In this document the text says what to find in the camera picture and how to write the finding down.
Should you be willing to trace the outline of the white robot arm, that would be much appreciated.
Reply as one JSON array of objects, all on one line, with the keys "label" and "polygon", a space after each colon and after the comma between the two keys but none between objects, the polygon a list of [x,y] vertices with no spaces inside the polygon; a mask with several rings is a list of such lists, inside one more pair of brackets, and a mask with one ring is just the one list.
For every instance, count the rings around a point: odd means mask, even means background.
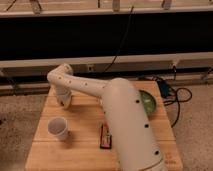
[{"label": "white robot arm", "polygon": [[112,143],[122,171],[168,171],[139,91],[127,79],[99,80],[73,76],[68,64],[47,74],[56,97],[66,101],[75,90],[102,100]]}]

